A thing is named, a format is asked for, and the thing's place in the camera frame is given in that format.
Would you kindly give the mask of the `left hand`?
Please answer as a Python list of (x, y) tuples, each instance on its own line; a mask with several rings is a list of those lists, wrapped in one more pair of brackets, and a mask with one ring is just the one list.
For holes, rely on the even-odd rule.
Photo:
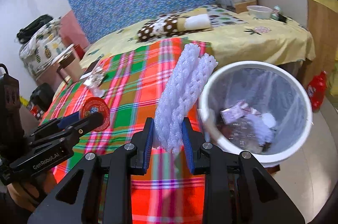
[(57, 181), (52, 171), (39, 175), (36, 180), (30, 182), (11, 183), (7, 185), (8, 192), (13, 201), (21, 208), (33, 212), (56, 186)]

